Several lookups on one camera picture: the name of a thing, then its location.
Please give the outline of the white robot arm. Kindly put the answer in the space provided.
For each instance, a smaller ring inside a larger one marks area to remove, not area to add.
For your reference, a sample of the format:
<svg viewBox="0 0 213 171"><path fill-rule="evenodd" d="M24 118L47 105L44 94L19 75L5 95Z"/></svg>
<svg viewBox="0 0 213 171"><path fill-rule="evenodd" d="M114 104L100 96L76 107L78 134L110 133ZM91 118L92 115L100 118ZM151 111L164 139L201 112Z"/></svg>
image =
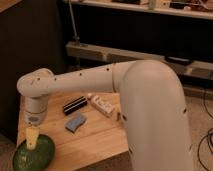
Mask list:
<svg viewBox="0 0 213 171"><path fill-rule="evenodd" d="M114 63L55 75L46 68L17 82L25 121L39 125L55 92L117 92L133 171L194 171L184 91L176 73L156 60Z"/></svg>

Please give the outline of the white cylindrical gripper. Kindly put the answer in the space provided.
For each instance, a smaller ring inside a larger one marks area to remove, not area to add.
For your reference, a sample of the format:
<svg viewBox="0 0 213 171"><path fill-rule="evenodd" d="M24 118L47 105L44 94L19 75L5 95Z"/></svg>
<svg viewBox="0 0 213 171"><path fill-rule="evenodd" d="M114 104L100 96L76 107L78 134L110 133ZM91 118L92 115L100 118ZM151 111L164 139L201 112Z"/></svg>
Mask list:
<svg viewBox="0 0 213 171"><path fill-rule="evenodd" d="M25 98L24 115L25 122L34 126L26 128L26 144L29 150L34 150L39 137L40 125L47 114L48 97L42 96L37 98Z"/></svg>

